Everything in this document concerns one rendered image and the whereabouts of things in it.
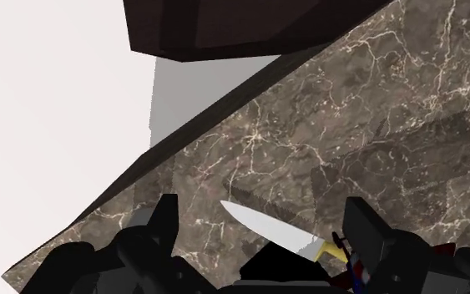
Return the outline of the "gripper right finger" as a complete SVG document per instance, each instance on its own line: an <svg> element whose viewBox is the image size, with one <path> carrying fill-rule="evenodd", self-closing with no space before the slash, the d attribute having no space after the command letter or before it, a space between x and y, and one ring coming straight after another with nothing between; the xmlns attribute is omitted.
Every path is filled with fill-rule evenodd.
<svg viewBox="0 0 470 294"><path fill-rule="evenodd" d="M470 247L393 229L361 197L346 199L342 232L370 275L369 294L470 294Z"/></svg>

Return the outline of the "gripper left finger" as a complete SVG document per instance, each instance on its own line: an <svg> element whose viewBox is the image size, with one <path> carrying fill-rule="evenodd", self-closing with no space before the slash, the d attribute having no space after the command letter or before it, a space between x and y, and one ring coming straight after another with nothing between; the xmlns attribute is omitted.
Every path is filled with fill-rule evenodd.
<svg viewBox="0 0 470 294"><path fill-rule="evenodd" d="M139 285L133 294L216 294L184 258L172 255L178 232L178 196L163 194L147 224L122 229L100 250L85 241L52 249L20 294L75 294L78 281L93 286L112 270L121 271L115 286L128 280Z"/></svg>

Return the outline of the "red and blue small object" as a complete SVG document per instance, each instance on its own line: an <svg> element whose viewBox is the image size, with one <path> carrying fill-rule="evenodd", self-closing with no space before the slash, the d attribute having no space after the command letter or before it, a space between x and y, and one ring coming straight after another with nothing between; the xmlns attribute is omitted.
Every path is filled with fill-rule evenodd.
<svg viewBox="0 0 470 294"><path fill-rule="evenodd" d="M337 276L331 277L329 283L344 290L352 289L355 294L369 294L366 284L370 280L365 267L362 265L358 255L349 252L344 244L346 238L340 238L335 232L331 233L336 248L346 258L346 270Z"/></svg>

